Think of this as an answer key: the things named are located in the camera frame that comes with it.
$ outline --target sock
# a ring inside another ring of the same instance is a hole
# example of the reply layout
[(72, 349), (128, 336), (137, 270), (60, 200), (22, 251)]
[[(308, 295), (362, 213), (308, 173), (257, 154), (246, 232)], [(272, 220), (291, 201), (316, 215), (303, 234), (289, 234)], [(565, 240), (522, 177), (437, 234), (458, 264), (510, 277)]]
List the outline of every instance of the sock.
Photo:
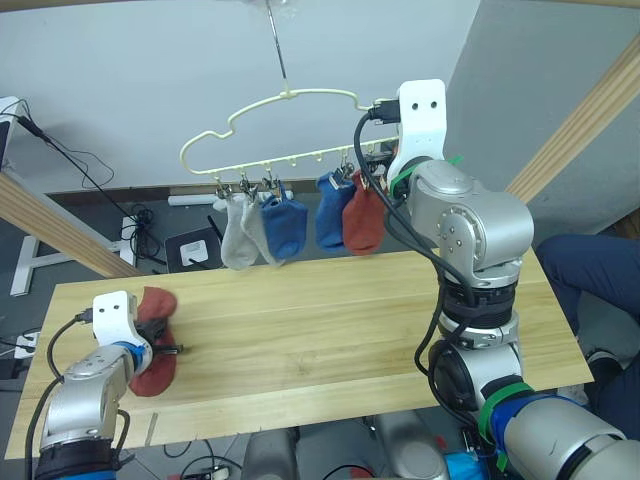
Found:
[(240, 225), (242, 231), (255, 243), (262, 258), (264, 258), (269, 265), (282, 265), (282, 260), (276, 260), (273, 255), (271, 255), (271, 252), (269, 252), (269, 244), (267, 243), (267, 235), (264, 231), (264, 222), (262, 220), (261, 205), (257, 199), (251, 200), (249, 196), (245, 196)]
[(353, 197), (356, 187), (350, 180), (338, 184), (332, 175), (333, 172), (327, 173), (316, 181), (322, 193), (316, 212), (316, 243), (327, 252), (338, 252), (344, 249), (342, 211)]
[(262, 220), (269, 252), (276, 260), (286, 260), (304, 248), (308, 209), (300, 202), (287, 199), (284, 187), (280, 189), (281, 201), (272, 195), (262, 204)]
[(258, 258), (258, 247), (240, 225), (244, 197), (244, 194), (233, 194), (227, 198), (227, 228), (220, 246), (222, 262), (234, 270), (247, 268)]
[(360, 170), (353, 183), (356, 193), (342, 212), (344, 244), (354, 255), (369, 255), (384, 238), (384, 203), (371, 188), (365, 190)]
[[(142, 302), (138, 305), (138, 322), (144, 323), (154, 318), (169, 317), (175, 312), (178, 301), (171, 292), (162, 288), (144, 287)], [(175, 345), (173, 334), (167, 324), (164, 335), (155, 345)], [(139, 397), (153, 397), (164, 392), (176, 373), (175, 355), (156, 355), (151, 365), (140, 375), (133, 377), (129, 388)]]

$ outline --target metal rod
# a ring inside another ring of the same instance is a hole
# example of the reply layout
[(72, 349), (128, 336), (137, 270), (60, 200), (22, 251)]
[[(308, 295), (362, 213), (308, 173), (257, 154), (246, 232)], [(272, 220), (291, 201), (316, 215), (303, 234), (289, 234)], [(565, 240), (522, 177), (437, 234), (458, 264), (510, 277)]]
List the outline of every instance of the metal rod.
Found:
[(282, 50), (280, 50), (280, 41), (278, 40), (278, 32), (276, 31), (276, 23), (273, 20), (273, 12), (271, 11), (271, 3), (269, 0), (264, 0), (267, 4), (267, 12), (269, 13), (269, 22), (271, 23), (271, 31), (273, 32), (273, 40), (276, 43), (276, 50), (278, 51), (278, 60), (280, 60), (280, 71), (282, 72), (282, 80), (284, 80), (284, 90), (289, 93), (289, 81), (287, 80), (287, 72), (284, 69), (284, 61), (282, 60)]

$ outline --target blue sock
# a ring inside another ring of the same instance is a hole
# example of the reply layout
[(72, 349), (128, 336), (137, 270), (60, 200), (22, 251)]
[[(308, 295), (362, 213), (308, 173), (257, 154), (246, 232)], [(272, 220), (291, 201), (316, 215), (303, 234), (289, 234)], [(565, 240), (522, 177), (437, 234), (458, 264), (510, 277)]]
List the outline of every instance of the blue sock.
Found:
[(308, 209), (300, 202), (287, 199), (282, 190), (281, 201), (272, 195), (262, 204), (267, 245), (276, 260), (297, 255), (307, 241)]
[(316, 181), (322, 199), (316, 212), (316, 243), (327, 252), (344, 250), (342, 238), (342, 211), (356, 193), (351, 180), (334, 183), (329, 179), (333, 172), (323, 175)]

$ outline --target red sock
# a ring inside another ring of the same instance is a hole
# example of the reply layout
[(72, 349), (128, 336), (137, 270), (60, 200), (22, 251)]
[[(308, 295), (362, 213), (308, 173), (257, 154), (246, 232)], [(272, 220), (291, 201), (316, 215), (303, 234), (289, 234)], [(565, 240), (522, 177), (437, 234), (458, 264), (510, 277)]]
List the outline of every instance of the red sock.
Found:
[[(171, 292), (161, 288), (144, 287), (142, 302), (138, 306), (138, 322), (144, 323), (154, 318), (169, 317), (175, 312), (178, 301)], [(164, 335), (155, 345), (174, 345), (173, 334), (167, 325)], [(151, 365), (142, 374), (133, 377), (129, 383), (131, 391), (139, 397), (153, 397), (164, 392), (176, 373), (175, 355), (156, 355)]]
[(365, 190), (360, 170), (352, 180), (356, 193), (342, 211), (344, 245), (354, 255), (369, 255), (384, 238), (384, 204), (371, 188)]

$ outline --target power strip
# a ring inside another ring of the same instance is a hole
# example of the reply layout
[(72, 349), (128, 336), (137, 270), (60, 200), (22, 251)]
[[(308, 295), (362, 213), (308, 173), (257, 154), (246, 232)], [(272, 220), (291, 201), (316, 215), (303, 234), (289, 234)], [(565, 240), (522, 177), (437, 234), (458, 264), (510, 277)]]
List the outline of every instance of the power strip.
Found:
[(36, 352), (36, 345), (38, 344), (38, 338), (40, 338), (40, 332), (27, 333), (26, 335), (20, 335), (16, 340), (16, 345), (22, 345), (25, 347), (33, 347), (33, 351), (29, 352), (20, 346), (16, 347), (13, 352), (14, 358), (31, 358)]

